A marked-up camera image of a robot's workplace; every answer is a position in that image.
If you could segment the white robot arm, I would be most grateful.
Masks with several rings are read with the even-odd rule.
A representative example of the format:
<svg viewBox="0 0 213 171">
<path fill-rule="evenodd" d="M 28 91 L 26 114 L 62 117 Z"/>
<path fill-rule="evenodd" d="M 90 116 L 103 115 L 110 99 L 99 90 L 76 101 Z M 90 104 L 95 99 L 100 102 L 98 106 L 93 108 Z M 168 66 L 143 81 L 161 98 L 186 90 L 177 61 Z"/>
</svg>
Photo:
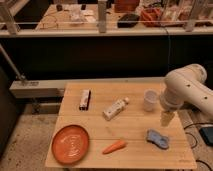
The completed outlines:
<svg viewBox="0 0 213 171">
<path fill-rule="evenodd" d="M 213 118 L 213 90 L 204 85 L 206 79 L 207 72 L 199 64 L 172 70 L 165 76 L 165 89 L 159 96 L 162 126 L 169 125 L 185 102 Z"/>
</svg>

